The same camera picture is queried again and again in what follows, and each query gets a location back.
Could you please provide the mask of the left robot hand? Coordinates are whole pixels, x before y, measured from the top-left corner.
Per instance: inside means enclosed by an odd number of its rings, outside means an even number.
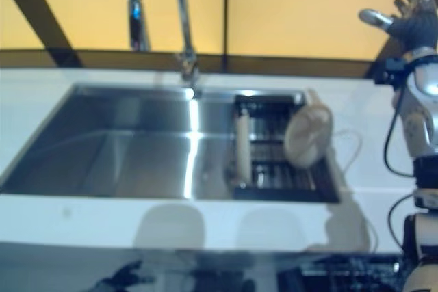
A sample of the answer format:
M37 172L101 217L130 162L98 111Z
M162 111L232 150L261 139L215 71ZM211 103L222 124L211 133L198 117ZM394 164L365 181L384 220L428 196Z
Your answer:
M112 276L100 280L94 291L127 291L128 288L144 284L144 279L137 274L142 261L130 262L118 269Z

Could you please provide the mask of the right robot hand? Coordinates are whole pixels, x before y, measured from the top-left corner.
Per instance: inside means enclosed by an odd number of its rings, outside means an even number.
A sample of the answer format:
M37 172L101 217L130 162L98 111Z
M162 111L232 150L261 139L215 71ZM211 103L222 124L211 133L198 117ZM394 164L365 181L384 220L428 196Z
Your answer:
M394 0L397 14L372 8L359 11L359 19L399 40L406 52L423 47L437 48L437 2L435 0Z

